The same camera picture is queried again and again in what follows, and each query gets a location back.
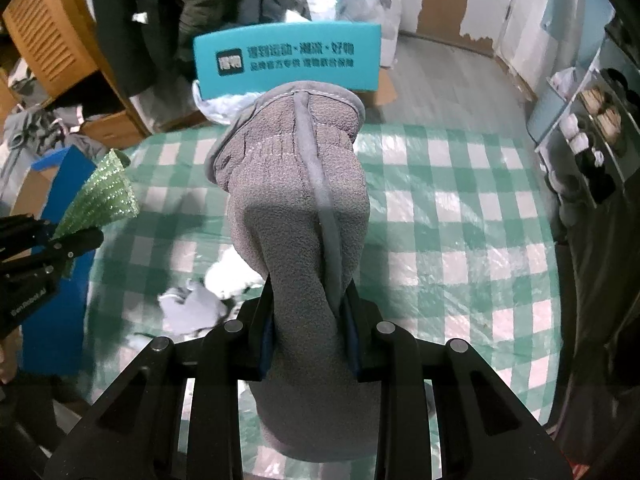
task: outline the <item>silver rivet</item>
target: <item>silver rivet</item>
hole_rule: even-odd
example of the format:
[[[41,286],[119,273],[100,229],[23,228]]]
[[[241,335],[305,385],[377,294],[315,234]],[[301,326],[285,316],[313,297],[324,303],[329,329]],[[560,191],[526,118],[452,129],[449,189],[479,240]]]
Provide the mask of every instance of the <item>silver rivet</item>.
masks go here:
[[[396,330],[396,326],[389,321],[380,321],[376,325],[376,330],[381,334],[392,334]]]
[[[459,354],[463,354],[469,350],[469,345],[462,339],[452,339],[450,344],[451,349]]]
[[[157,352],[159,352],[159,351],[164,350],[165,348],[167,348],[169,346],[170,342],[171,342],[171,340],[168,337],[164,337],[164,336],[156,337],[151,342],[151,349],[152,350],[156,350]]]
[[[231,319],[225,323],[225,332],[235,334],[244,328],[244,324],[239,319]]]

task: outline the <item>tablecloth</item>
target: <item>tablecloth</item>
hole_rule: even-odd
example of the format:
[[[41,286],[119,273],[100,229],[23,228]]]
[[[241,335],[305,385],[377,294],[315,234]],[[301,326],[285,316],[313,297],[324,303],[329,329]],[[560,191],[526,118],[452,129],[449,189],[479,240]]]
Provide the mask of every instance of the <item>tablecloth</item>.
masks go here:
[[[231,244],[226,193],[204,176],[218,127],[153,136],[127,170],[140,215],[104,230],[92,269],[84,369],[97,398],[136,351],[133,332],[166,333],[157,295],[203,276]],[[366,125],[354,150],[366,172],[370,223],[354,277],[361,297],[419,338],[469,341],[544,423],[553,401],[560,338],[554,244],[529,160],[493,134]],[[317,465],[287,459],[260,437],[255,403],[240,387],[244,469],[307,480]],[[183,418],[190,412],[185,404]],[[440,471],[435,419],[434,478]],[[186,432],[183,423],[182,432]],[[332,466],[371,478],[373,460]]]

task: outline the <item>green bubble wrap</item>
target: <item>green bubble wrap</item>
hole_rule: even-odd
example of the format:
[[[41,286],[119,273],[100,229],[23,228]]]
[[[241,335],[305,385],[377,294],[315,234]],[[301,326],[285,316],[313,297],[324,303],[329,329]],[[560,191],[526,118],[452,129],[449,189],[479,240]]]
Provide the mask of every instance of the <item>green bubble wrap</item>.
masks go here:
[[[124,170],[126,155],[111,150],[84,183],[56,228],[54,238],[87,227],[104,227],[116,220],[133,218],[140,213],[131,182]]]

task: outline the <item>blue box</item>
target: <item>blue box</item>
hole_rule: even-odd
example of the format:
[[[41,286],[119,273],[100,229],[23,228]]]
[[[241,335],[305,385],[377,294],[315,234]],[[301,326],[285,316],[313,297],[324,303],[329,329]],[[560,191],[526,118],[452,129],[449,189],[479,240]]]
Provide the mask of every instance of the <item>blue box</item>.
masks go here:
[[[13,214],[30,212],[58,223],[95,165],[75,146],[57,150],[32,164],[20,188]],[[60,291],[22,324],[22,363],[28,372],[76,375],[81,368],[84,314],[94,253],[74,261]]]
[[[312,80],[351,90],[378,89],[381,27],[375,23],[267,23],[194,40],[200,95],[267,92]]]

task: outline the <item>gray floor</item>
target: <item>gray floor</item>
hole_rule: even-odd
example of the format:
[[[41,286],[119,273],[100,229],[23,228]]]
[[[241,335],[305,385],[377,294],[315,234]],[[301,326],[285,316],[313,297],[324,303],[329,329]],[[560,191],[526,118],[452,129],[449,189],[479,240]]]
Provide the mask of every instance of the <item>gray floor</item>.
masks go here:
[[[367,109],[367,122],[422,124],[521,139],[539,180],[554,237],[562,238],[558,200],[538,169],[535,145],[527,132],[526,99],[493,59],[400,36],[389,74],[398,99]]]

